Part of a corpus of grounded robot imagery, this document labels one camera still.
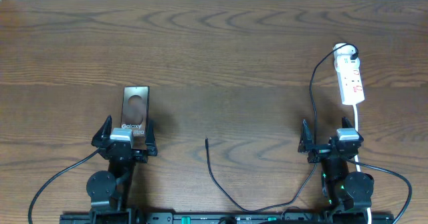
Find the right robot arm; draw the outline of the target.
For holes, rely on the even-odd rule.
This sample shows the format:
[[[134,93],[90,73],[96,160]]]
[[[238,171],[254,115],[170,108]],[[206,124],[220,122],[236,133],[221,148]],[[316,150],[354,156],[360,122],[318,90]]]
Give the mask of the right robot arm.
[[[374,179],[348,168],[363,141],[346,117],[342,118],[342,128],[326,144],[316,144],[308,123],[302,122],[298,152],[306,153],[309,163],[322,165],[322,191],[330,202],[322,218],[328,223],[372,223],[369,209]]]

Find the bronze Galaxy smartphone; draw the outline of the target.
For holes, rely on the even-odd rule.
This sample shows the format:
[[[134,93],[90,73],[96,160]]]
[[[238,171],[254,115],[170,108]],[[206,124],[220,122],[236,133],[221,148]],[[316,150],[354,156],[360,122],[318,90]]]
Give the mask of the bronze Galaxy smartphone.
[[[148,86],[127,86],[124,88],[120,127],[131,129],[134,137],[146,136],[149,109]]]

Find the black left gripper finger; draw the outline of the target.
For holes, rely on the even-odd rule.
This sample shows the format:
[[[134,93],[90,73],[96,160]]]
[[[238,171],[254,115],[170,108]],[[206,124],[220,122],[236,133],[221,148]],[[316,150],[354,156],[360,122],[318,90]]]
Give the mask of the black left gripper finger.
[[[158,149],[156,146],[156,140],[154,136],[154,122],[152,120],[150,120],[147,124],[146,138],[144,143],[146,144],[147,155],[157,156]]]
[[[100,148],[104,145],[104,143],[110,138],[112,131],[112,117],[111,115],[107,116],[103,125],[100,129],[95,133],[92,138],[91,145]]]

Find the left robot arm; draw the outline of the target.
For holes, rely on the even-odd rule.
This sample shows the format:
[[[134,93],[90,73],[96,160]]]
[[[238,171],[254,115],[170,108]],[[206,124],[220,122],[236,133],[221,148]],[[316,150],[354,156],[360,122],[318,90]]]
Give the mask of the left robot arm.
[[[136,164],[146,163],[148,157],[158,154],[152,121],[146,127],[144,143],[144,150],[135,149],[132,131],[112,128],[111,116],[93,136],[91,145],[109,165],[106,171],[94,173],[86,184],[91,198],[91,223],[146,222],[138,208],[128,206],[128,196]]]

